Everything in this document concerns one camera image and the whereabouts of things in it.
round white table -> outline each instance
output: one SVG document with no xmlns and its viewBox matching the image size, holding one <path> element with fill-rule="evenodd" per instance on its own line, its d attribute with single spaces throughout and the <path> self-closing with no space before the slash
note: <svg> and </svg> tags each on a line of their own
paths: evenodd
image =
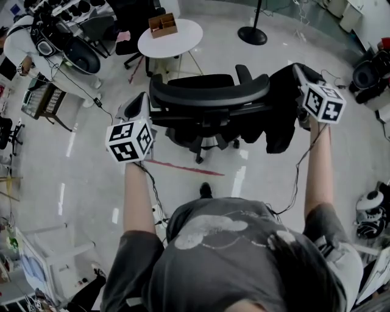
<svg viewBox="0 0 390 312">
<path fill-rule="evenodd" d="M 180 67 L 182 64 L 182 55 L 188 52 L 191 58 L 194 60 L 196 66 L 200 71 L 200 75 L 203 72 L 200 66 L 197 64 L 194 56 L 190 52 L 192 48 L 197 46 L 203 37 L 203 29 L 198 23 L 190 21 L 189 19 L 176 19 L 177 33 L 162 36 L 160 38 L 153 38 L 150 29 L 146 29 L 138 40 L 138 49 L 146 57 L 152 59 L 167 59 L 169 57 L 180 56 L 179 71 L 177 77 L 180 74 Z M 163 62 L 159 62 L 161 73 L 166 76 L 166 69 L 162 68 Z"/>
</svg>

brown cardboard box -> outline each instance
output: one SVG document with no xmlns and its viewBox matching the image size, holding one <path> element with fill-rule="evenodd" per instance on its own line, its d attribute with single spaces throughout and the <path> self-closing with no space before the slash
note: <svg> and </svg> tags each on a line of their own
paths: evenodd
<svg viewBox="0 0 390 312">
<path fill-rule="evenodd" d="M 172 13 L 149 18 L 149 27 L 154 39 L 177 32 L 175 18 Z"/>
</svg>

gray t-shirt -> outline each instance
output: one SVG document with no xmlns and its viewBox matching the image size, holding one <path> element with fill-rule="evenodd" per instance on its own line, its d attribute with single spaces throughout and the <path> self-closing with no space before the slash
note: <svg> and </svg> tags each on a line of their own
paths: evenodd
<svg viewBox="0 0 390 312">
<path fill-rule="evenodd" d="M 318 206 L 300 234 L 278 222 L 264 203 L 237 198 L 200 199 L 179 207 L 167 228 L 165 250 L 156 235 L 126 232 L 102 311 L 133 311 L 126 300 L 141 297 L 149 312 L 222 312 L 243 299 L 285 312 L 273 235 L 299 243 L 319 265 L 326 261 L 336 276 L 342 311 L 350 311 L 363 265 L 334 209 Z"/>
</svg>

white cube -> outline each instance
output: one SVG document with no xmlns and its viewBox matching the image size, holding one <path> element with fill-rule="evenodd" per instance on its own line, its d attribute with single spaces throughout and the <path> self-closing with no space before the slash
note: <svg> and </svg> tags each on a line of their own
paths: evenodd
<svg viewBox="0 0 390 312">
<path fill-rule="evenodd" d="M 125 122 L 107 129 L 105 146 L 118 163 L 144 160 L 153 143 L 146 119 Z"/>
<path fill-rule="evenodd" d="M 303 107 L 319 122 L 338 124 L 347 105 L 341 93 L 332 88 L 315 83 L 302 86 L 305 94 Z"/>
</svg>

stand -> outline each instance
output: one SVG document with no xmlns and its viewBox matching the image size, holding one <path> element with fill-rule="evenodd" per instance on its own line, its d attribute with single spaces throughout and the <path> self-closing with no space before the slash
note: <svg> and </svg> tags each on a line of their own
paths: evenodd
<svg viewBox="0 0 390 312">
<path fill-rule="evenodd" d="M 253 27 L 242 27 L 238 29 L 238 36 L 246 43 L 254 46 L 262 46 L 267 43 L 267 35 L 260 29 L 257 29 L 258 15 L 260 14 L 261 0 L 257 2 L 256 17 Z"/>
</svg>

